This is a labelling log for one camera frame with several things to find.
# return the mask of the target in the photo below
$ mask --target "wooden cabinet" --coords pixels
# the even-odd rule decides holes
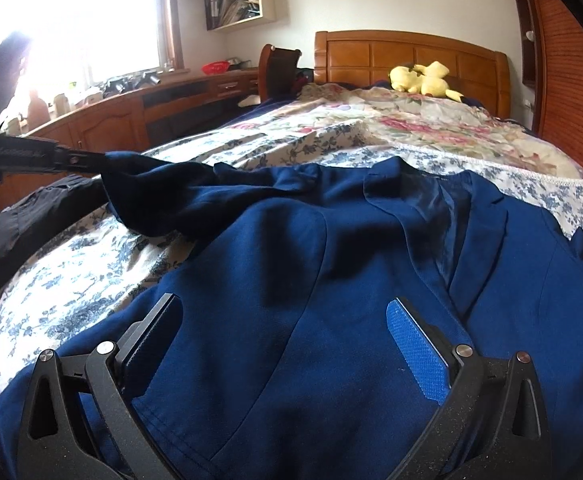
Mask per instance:
[[[142,101],[116,99],[94,106],[70,123],[74,147],[89,152],[130,151],[148,149]]]
[[[71,148],[75,144],[71,136],[69,124],[62,122],[51,123],[49,126],[41,126],[37,130],[33,130],[30,136],[40,139],[56,140],[68,148]]]
[[[28,135],[89,152],[145,152],[151,147],[146,130],[148,123],[204,104],[257,92],[257,82],[257,70],[200,77],[174,74],[158,86],[81,108]],[[5,175],[0,184],[0,209],[64,176],[66,173]]]
[[[543,78],[534,124],[583,167],[583,28],[561,0],[536,0]]]
[[[523,44],[523,84],[536,89],[542,81],[542,45],[537,0],[516,0]]]

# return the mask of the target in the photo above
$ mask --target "yellow plush toy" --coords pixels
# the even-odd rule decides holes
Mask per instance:
[[[389,78],[391,79],[391,86],[398,92],[419,94],[423,84],[422,76],[405,66],[397,66],[389,73]]]
[[[399,92],[448,97],[462,102],[460,100],[462,94],[449,89],[449,84],[444,80],[447,75],[449,69],[442,63],[434,61],[429,66],[414,65],[413,71],[405,66],[397,66],[390,72],[389,78],[394,90]]]

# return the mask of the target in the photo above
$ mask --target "blue floral sheet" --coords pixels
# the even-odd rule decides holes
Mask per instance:
[[[543,206],[566,235],[583,227],[583,179],[562,178],[435,148],[391,142],[359,118],[306,131],[244,128],[244,124],[181,139],[148,152],[180,162],[226,162],[251,170],[317,162],[370,167],[391,156],[430,173],[472,170],[503,192]],[[178,267],[193,242],[177,233],[146,238],[126,229],[100,208],[32,256],[0,297],[0,392],[46,348],[113,312]]]

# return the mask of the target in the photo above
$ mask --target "black plastic mount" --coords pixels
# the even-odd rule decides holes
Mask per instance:
[[[102,173],[104,153],[70,150],[55,140],[0,136],[0,173]]]
[[[452,348],[409,301],[398,302],[454,379],[444,404],[387,480],[549,480],[549,425],[530,355],[517,352],[507,361],[483,358],[469,346]],[[485,405],[481,397],[495,399],[496,405]],[[452,453],[467,442],[468,434],[473,436],[472,451],[445,474]]]
[[[161,314],[176,302],[180,303],[176,296],[165,294],[144,321],[127,330],[120,348],[107,341],[88,355],[60,358],[53,350],[40,354],[22,414],[18,480],[181,479],[121,395],[116,376],[116,369],[124,368]],[[94,396],[130,477],[102,460],[82,409],[81,392]]]
[[[103,342],[91,354],[40,354],[20,427],[18,480],[182,480],[120,392],[130,358],[176,302],[182,309],[176,296],[164,295],[117,344]],[[469,346],[452,348],[408,301],[399,303],[449,368],[451,389],[387,480],[549,480],[547,415],[529,355],[507,361],[482,358]],[[80,393],[94,397],[128,473],[103,461]]]

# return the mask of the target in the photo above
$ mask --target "wooden wardrobe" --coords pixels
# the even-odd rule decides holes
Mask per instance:
[[[583,28],[561,0],[528,1],[541,53],[534,130],[583,167]]]

